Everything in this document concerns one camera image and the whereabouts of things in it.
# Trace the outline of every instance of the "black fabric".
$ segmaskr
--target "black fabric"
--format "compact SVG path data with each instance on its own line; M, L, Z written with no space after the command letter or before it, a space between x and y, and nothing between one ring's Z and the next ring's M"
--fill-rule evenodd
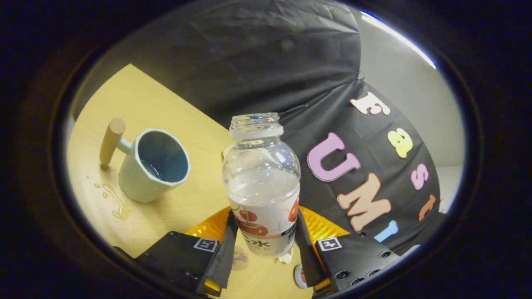
M171 12L137 33L142 50L132 63L228 128L233 115L279 112L281 139L296 152L302 166L302 206L354 232L347 210L337 203L375 173L381 187L373 199L387 198L392 209L363 230L375 237L396 221L398 232L383 242L406 251L422 242L420 233L439 209L435 166L408 119L381 93L358 79L361 49L355 18L333 1L232 0L198 1ZM135 36L122 42L132 45ZM362 114L350 99L372 92L390 114ZM407 158L398 157L387 134L404 129L413 140ZM310 171L309 151L338 135L346 145L325 157L332 169L346 153L360 169L324 182ZM423 163L429 179L415 190L410 175ZM429 200L436 203L422 221Z
M226 128L233 115L304 104L360 68L354 16L330 1L198 1L140 34L132 63Z
M320 259L314 251L314 244L306 228L305 217L301 210L297 211L295 243L300 249L301 265L305 272L305 283L308 286L315 286L323 281L327 275L320 264Z
M227 288L227 281L229 280L229 274L231 273L233 253L235 252L235 239L238 230L235 216L231 211L229 211L228 214L226 231L223 235L222 244L220 244L220 249L214 256L212 264L205 274L205 276L212 279L221 288Z

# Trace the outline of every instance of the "letter m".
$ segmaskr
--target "letter m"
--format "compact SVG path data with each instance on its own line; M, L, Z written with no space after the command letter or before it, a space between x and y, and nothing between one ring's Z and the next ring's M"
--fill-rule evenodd
M351 218L351 225L355 231L361 231L365 225L392 209L392 205L388 199L372 201L375 195L377 195L379 188L379 178L374 173L370 173L368 180L360 187L347 195L338 195L338 203L344 210L348 209L350 204L356 201L347 213L349 216L354 215Z

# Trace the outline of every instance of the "bottle label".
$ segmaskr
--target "bottle label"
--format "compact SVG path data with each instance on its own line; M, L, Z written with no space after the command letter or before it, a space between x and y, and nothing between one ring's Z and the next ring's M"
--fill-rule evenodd
M238 204L229 197L231 209L251 252L280 256L294 243L299 189L289 199L268 206Z

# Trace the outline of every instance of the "bottle neck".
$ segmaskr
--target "bottle neck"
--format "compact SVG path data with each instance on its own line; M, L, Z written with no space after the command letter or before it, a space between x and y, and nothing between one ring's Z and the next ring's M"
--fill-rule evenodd
M256 139L239 139L235 141L235 147L243 150L256 147L268 147L279 144L281 142L280 136L270 136Z
M280 136L284 132L276 112L234 116L229 127L231 139L254 140Z

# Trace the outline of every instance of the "mug handle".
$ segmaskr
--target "mug handle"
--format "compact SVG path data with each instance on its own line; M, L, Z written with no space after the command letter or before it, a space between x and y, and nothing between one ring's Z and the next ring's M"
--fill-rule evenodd
M99 158L102 165L108 165L111 162L115 148L126 154L131 150L131 143L122 138L125 130L126 123L122 119L114 118L109 122L100 147Z

